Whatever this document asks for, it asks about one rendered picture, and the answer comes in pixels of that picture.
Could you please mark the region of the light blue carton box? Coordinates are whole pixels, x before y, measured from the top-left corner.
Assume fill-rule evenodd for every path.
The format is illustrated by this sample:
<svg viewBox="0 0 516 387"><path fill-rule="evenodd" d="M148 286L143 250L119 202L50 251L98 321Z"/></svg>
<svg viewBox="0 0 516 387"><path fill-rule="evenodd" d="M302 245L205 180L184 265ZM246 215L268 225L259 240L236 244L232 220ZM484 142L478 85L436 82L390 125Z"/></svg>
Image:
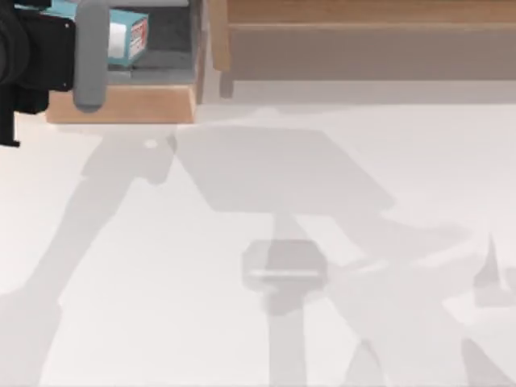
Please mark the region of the light blue carton box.
<svg viewBox="0 0 516 387"><path fill-rule="evenodd" d="M75 19L79 0L52 0L45 15ZM131 66L147 49L148 14L110 8L108 64Z"/></svg>

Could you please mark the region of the wooden cupboard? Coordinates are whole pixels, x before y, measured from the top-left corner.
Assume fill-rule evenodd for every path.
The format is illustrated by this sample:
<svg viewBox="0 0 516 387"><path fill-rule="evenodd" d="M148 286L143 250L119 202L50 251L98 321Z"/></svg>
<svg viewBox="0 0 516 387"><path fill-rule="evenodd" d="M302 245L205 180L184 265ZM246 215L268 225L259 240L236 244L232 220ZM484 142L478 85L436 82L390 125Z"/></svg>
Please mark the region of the wooden cupboard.
<svg viewBox="0 0 516 387"><path fill-rule="evenodd" d="M516 0L206 0L213 66L237 81L502 79Z"/></svg>

